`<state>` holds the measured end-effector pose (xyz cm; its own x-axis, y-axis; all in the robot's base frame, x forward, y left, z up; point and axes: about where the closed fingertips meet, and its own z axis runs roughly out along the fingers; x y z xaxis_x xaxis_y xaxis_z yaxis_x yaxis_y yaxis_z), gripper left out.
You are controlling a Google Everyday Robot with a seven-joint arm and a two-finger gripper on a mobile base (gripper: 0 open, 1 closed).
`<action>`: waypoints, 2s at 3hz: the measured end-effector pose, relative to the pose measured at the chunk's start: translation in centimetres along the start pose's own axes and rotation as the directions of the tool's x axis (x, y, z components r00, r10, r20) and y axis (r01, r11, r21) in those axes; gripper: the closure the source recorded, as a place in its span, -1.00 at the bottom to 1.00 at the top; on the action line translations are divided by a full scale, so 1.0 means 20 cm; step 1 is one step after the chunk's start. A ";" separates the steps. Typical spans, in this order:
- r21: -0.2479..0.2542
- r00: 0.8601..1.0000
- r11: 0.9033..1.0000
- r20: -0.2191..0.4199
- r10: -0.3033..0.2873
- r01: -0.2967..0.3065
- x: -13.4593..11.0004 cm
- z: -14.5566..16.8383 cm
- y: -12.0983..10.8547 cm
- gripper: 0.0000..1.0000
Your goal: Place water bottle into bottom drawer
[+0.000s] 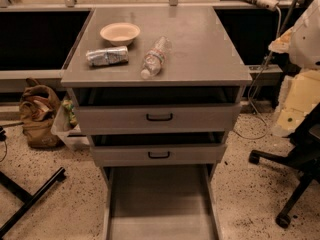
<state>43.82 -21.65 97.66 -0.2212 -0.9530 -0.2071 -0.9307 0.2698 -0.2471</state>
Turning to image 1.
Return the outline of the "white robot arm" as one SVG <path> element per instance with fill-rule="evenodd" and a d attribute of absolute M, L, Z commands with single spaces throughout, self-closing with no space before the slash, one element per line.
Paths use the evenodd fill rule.
<path fill-rule="evenodd" d="M 300 68 L 281 84 L 271 128 L 273 135 L 287 137 L 320 102 L 320 0 L 313 0 L 294 26 L 272 41 L 269 49 L 287 53 L 289 61 Z"/>

